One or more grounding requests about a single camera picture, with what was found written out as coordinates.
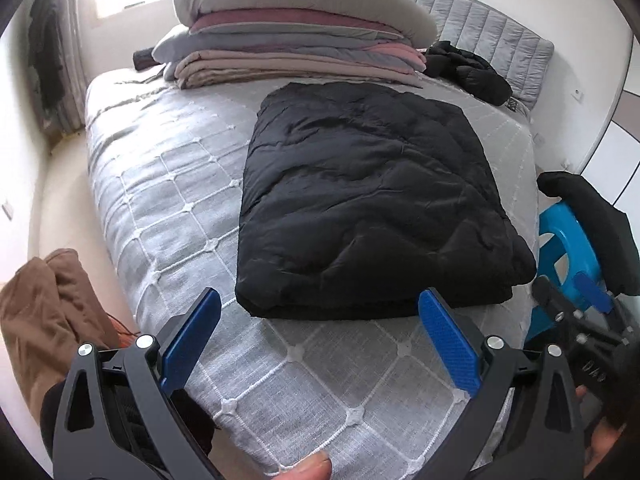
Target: curtain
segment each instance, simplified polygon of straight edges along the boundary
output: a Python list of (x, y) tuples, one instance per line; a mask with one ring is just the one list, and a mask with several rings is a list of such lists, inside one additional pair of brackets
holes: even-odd
[(78, 0), (35, 0), (29, 26), (29, 59), (50, 140), (84, 127), (87, 80), (80, 54)]

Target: gray upholstered headboard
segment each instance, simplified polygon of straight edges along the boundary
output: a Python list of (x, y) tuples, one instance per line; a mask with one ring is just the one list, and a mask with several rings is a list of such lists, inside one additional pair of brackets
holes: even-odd
[(413, 0), (429, 9), (440, 40), (484, 57), (529, 109), (538, 100), (554, 44), (477, 0)]

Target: black quilt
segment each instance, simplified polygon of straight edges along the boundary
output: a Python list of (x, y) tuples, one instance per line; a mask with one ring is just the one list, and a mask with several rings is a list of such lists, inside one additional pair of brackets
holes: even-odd
[(413, 316), (501, 303), (536, 273), (457, 106), (375, 84), (289, 84), (249, 145), (236, 297), (253, 316)]

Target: bed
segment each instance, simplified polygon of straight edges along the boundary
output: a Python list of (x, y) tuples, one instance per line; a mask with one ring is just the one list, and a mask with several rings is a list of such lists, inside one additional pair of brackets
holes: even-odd
[[(145, 333), (157, 333), (169, 317), (186, 311), (205, 286), (220, 293), (222, 320), (187, 390), (267, 475), (324, 448), (335, 479), (410, 478), (468, 400), (453, 386), (418, 319), (255, 319), (234, 299), (247, 145), (261, 101), (290, 81), (181, 91), (157, 68), (99, 76), (88, 92), (86, 126), (103, 234)], [(517, 102), (514, 110), (493, 107), (439, 80), (423, 77), (422, 84), (391, 87), (464, 110), (502, 206), (538, 254), (526, 108)], [(531, 309), (529, 287), (517, 286), (504, 304), (460, 312), (485, 334), (520, 346)]]

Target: brown blanket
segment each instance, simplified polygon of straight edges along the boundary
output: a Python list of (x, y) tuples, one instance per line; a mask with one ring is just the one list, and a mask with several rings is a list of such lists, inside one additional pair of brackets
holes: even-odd
[(63, 381), (78, 345), (119, 348), (78, 253), (34, 258), (0, 290), (0, 328), (20, 390), (37, 422), (45, 393)]

